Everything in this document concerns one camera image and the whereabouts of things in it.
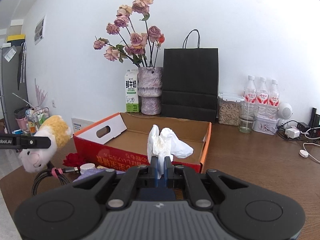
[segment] milk carton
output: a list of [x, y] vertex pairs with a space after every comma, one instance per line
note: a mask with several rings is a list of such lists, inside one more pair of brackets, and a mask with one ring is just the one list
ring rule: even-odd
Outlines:
[[127, 112], [139, 112], [140, 98], [138, 97], [138, 69], [127, 70], [124, 79]]

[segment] refrigerator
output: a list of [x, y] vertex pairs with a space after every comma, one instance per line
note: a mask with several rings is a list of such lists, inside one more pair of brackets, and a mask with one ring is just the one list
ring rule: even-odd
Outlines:
[[4, 115], [4, 123], [8, 133], [12, 133], [12, 131], [19, 129], [14, 111], [27, 105], [26, 102], [17, 98], [12, 93], [15, 93], [28, 101], [26, 79], [22, 78], [22, 83], [20, 83], [23, 47], [16, 46], [15, 48], [17, 49], [17, 52], [9, 62], [4, 58], [4, 55], [7, 54], [11, 47], [0, 48], [0, 99]]

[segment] white cable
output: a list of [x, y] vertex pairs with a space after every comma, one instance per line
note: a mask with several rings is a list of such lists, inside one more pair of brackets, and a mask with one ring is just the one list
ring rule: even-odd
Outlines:
[[310, 128], [310, 129], [308, 129], [308, 130], [306, 131], [306, 133], [304, 134], [304, 136], [305, 136], [305, 137], [307, 137], [308, 139], [311, 139], [311, 140], [320, 139], [320, 137], [317, 137], [317, 138], [309, 138], [309, 137], [307, 136], [307, 133], [308, 133], [310, 130], [312, 130], [312, 129], [320, 129], [320, 127], [316, 127], [316, 128]]
[[312, 157], [315, 161], [317, 161], [318, 163], [320, 163], [320, 161], [318, 161], [315, 157], [313, 157], [307, 150], [306, 150], [306, 148], [305, 148], [305, 144], [313, 144], [313, 145], [315, 145], [315, 146], [319, 146], [320, 147], [320, 145], [318, 145], [318, 144], [315, 144], [315, 143], [303, 143], [303, 148], [304, 148], [304, 150], [310, 155], [310, 157]]

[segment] yellow plush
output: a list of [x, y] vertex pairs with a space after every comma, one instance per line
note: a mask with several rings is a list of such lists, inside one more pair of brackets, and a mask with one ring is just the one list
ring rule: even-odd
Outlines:
[[45, 168], [56, 151], [64, 147], [72, 135], [71, 129], [60, 115], [53, 115], [41, 125], [35, 136], [48, 137], [51, 146], [48, 149], [25, 149], [19, 154], [27, 172], [39, 172]]
[[40, 126], [39, 131], [50, 127], [54, 137], [56, 138], [56, 144], [58, 149], [64, 147], [70, 140], [71, 130], [67, 123], [62, 119], [60, 115], [53, 115]]

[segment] crumpled tissue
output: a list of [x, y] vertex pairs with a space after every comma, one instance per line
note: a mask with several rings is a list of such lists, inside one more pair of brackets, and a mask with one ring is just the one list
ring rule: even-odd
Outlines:
[[171, 162], [173, 156], [187, 158], [193, 153], [193, 148], [180, 141], [170, 128], [163, 128], [159, 135], [159, 127], [153, 125], [148, 137], [148, 161], [152, 156], [158, 156], [158, 179], [164, 174], [164, 157], [169, 156]]

